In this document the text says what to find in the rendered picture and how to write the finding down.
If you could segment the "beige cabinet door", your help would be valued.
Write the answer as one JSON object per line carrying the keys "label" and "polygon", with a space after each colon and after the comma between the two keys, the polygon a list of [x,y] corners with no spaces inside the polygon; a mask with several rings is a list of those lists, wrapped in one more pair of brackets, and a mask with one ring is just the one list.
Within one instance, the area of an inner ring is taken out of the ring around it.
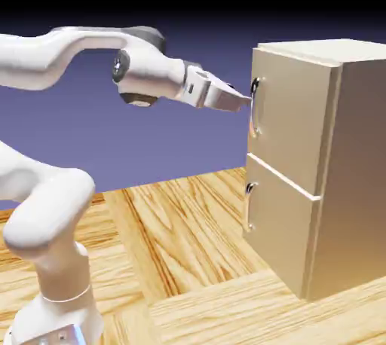
{"label": "beige cabinet door", "polygon": [[320,195],[313,195],[252,153],[247,155],[246,184],[258,182],[251,196],[254,229],[244,239],[299,298],[308,280],[307,251]]}
{"label": "beige cabinet door", "polygon": [[341,69],[336,60],[267,47],[253,51],[260,134],[249,137],[248,151],[313,195],[320,193],[325,119]]}

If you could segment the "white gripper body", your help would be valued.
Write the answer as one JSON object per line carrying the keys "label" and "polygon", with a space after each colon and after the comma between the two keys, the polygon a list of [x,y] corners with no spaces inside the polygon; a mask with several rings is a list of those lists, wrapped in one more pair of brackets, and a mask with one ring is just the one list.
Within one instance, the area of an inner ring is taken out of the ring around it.
{"label": "white gripper body", "polygon": [[241,94],[224,81],[213,78],[204,99],[204,107],[221,111],[236,112],[249,106],[251,98]]}

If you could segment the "beige cabinet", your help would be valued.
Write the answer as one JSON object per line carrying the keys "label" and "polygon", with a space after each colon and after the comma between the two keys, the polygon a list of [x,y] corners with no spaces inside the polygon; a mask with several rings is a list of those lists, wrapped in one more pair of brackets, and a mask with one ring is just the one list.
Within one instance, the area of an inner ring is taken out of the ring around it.
{"label": "beige cabinet", "polygon": [[386,44],[326,39],[258,47],[342,64],[325,119],[321,199],[311,223],[302,299],[315,301],[386,276]]}

